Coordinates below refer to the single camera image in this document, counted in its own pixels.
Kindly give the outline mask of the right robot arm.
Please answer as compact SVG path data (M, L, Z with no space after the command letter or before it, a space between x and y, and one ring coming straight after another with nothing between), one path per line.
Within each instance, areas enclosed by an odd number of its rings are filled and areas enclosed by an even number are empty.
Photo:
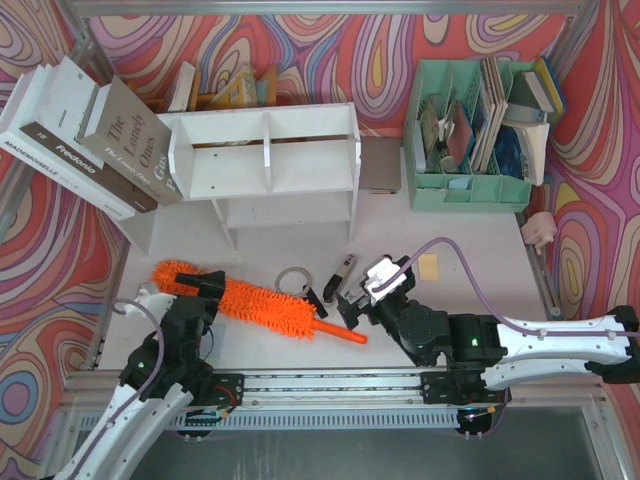
M422 368L426 404L504 401L510 387L555 376L597 376L607 384L639 380L639 322L629 306L585 321L528 322L493 315L450 314L408 297L413 271L402 257L382 257L337 308L348 329L362 316L380 325ZM391 280L390 286L383 283Z

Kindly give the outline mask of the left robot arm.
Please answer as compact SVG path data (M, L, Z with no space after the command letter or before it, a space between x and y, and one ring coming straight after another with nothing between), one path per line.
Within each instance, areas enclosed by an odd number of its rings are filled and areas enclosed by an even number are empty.
M55 479L128 479L180 410L215 400L216 375L200 348L226 275L178 273L174 279L196 293L114 300L115 313L140 313L154 331L131 352L97 425Z

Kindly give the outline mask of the orange microfiber duster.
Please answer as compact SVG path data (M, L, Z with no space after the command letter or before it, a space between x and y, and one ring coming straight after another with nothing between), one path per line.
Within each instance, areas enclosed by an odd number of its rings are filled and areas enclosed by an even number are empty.
M209 272L171 259L154 267L151 281L164 293L198 296L195 288L176 284L175 276L178 273ZM320 332L359 345L368 342L368 338L362 334L318 319L315 308L304 298L255 286L227 275L226 290L218 311L228 318L253 323L291 338L311 340Z

